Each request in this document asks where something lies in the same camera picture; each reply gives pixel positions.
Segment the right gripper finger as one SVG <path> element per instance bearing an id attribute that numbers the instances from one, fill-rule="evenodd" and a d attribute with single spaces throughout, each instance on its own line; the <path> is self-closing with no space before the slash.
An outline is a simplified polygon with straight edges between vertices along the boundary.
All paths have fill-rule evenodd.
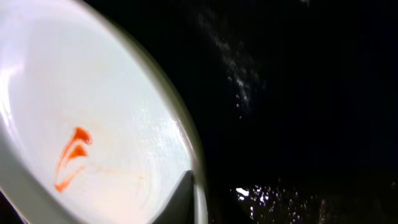
<path id="1" fill-rule="evenodd" d="M 194 224 L 194 219 L 193 173 L 189 170 L 152 224 Z"/>

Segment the light blue plate back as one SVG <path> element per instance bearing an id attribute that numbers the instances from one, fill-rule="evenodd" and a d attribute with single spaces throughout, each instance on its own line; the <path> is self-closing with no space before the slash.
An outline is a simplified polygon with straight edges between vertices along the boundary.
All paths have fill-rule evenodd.
<path id="1" fill-rule="evenodd" d="M 81 1 L 1 2 L 1 192 L 28 223 L 152 223 L 201 144 L 162 69 Z"/>

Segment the black round tray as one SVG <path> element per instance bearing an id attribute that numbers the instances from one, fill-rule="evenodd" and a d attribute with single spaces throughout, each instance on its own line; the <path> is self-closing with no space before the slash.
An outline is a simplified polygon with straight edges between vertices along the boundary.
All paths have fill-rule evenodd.
<path id="1" fill-rule="evenodd" d="M 81 1 L 182 99 L 207 223 L 397 222 L 396 1 Z"/>

